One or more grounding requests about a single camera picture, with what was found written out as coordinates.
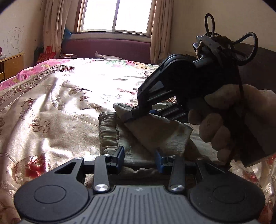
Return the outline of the right hand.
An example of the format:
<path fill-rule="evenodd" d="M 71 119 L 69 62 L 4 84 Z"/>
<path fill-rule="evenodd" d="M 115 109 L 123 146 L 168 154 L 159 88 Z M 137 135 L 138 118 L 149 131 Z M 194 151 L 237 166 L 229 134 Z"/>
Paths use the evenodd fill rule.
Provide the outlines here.
<path fill-rule="evenodd" d="M 241 95 L 238 85 L 227 84 L 206 95 L 204 99 L 211 107 L 236 115 L 239 114 L 240 107 L 244 107 L 244 123 L 262 149 L 272 155 L 275 153 L 275 93 L 271 90 L 258 90 L 248 84 L 243 85 L 243 90 L 244 95 Z M 218 160 L 226 162 L 231 153 L 231 137 L 237 131 L 230 131 L 223 125 L 223 118 L 205 106 L 190 110 L 188 122 L 199 125 L 201 140 L 211 143 L 217 151 Z"/>

